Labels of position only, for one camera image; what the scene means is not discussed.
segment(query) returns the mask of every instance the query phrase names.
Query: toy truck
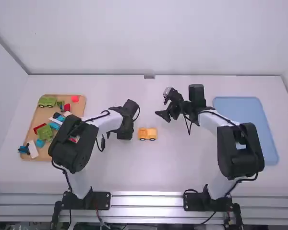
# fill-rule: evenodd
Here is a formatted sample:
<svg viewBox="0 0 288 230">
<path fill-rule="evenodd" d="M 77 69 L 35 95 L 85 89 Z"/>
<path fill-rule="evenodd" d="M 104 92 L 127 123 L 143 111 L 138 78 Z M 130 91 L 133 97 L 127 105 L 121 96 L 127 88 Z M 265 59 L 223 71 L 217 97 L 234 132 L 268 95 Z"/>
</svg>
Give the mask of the toy truck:
<svg viewBox="0 0 288 230">
<path fill-rule="evenodd" d="M 156 140 L 157 129 L 156 128 L 139 128 L 138 138 L 139 140 Z"/>
<path fill-rule="evenodd" d="M 38 100 L 38 107 L 40 108 L 44 108 L 44 107 L 48 107 L 48 108 L 53 108 L 56 104 L 57 99 L 55 97 L 41 97 Z"/>
</svg>

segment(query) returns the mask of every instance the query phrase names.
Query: green toy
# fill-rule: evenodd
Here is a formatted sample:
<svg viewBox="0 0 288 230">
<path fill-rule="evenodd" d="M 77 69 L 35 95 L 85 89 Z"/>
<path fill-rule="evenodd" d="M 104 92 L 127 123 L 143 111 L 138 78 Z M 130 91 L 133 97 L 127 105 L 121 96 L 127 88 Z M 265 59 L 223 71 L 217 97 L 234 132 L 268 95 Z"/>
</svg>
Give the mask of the green toy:
<svg viewBox="0 0 288 230">
<path fill-rule="evenodd" d="M 55 97 L 41 97 L 38 100 L 38 107 L 40 108 L 44 108 L 44 107 L 48 107 L 48 108 L 53 108 L 56 104 L 57 99 Z"/>
<path fill-rule="evenodd" d="M 51 141 L 52 130 L 50 125 L 45 125 L 37 130 L 38 138 L 41 140 Z"/>
</svg>

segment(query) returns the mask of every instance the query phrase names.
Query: red block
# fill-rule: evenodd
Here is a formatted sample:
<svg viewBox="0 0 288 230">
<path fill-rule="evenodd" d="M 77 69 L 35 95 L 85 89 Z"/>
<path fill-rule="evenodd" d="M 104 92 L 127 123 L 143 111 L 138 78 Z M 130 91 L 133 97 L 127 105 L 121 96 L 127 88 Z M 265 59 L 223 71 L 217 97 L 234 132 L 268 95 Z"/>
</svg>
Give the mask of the red block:
<svg viewBox="0 0 288 230">
<path fill-rule="evenodd" d="M 72 102 L 78 102 L 78 101 L 79 101 L 79 97 L 77 95 L 73 95 Z"/>
<path fill-rule="evenodd" d="M 71 111 L 71 104 L 66 104 L 66 105 L 64 105 L 64 111 L 66 112 L 66 111 Z"/>
<path fill-rule="evenodd" d="M 45 126 L 45 125 L 46 125 L 46 123 L 43 123 L 43 124 L 41 124 L 40 126 L 36 126 L 35 128 L 33 128 L 34 133 L 37 134 L 37 130 L 38 130 L 39 128 Z"/>
</svg>

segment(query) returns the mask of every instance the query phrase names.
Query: table surface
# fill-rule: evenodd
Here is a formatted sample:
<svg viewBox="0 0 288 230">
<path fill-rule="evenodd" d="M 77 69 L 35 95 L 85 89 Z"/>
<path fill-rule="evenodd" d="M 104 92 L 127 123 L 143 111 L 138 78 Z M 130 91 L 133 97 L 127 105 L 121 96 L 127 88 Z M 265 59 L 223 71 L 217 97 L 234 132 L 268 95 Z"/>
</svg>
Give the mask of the table surface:
<svg viewBox="0 0 288 230">
<path fill-rule="evenodd" d="M 257 181 L 239 185 L 233 195 L 288 198 L 288 93 L 279 76 L 156 76 L 155 80 L 143 76 L 30 76 L 0 150 L 0 194 L 53 195 L 67 188 L 63 174 L 49 162 L 22 161 L 17 153 L 36 101 L 45 93 L 85 95 L 85 116 L 123 105 L 128 98 L 140 105 L 131 141 L 117 140 L 112 134 L 104 152 L 94 148 L 87 166 L 94 189 L 147 195 L 156 191 L 165 195 L 181 193 L 189 188 L 201 191 L 219 170 L 216 137 L 197 126 L 192 127 L 189 137 L 182 117 L 168 124 L 154 114 L 166 108 L 162 93 L 167 86 L 177 89 L 187 100 L 188 85 L 193 83 L 204 85 L 208 106 L 216 96 L 260 99 L 279 163 L 266 166 Z M 158 140 L 139 141 L 139 127 L 157 127 Z"/>
</svg>

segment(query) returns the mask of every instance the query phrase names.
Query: blue block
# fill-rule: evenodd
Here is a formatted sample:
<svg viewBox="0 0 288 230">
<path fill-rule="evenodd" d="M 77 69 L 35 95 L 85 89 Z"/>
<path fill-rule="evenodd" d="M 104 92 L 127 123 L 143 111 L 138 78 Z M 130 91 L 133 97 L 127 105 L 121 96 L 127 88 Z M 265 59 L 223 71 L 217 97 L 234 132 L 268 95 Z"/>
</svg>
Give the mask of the blue block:
<svg viewBox="0 0 288 230">
<path fill-rule="evenodd" d="M 37 139 L 36 140 L 36 146 L 39 147 L 39 148 L 44 147 L 45 143 L 46 142 L 44 140 L 41 140 L 41 139 Z"/>
<path fill-rule="evenodd" d="M 55 122 L 50 122 L 50 123 L 48 123 L 48 125 L 50 126 L 50 128 L 52 128 L 56 131 L 60 129 L 60 126 Z"/>
<path fill-rule="evenodd" d="M 63 117 L 63 116 L 60 115 L 60 116 L 57 117 L 57 120 L 63 122 L 63 121 L 65 120 L 65 117 Z"/>
</svg>

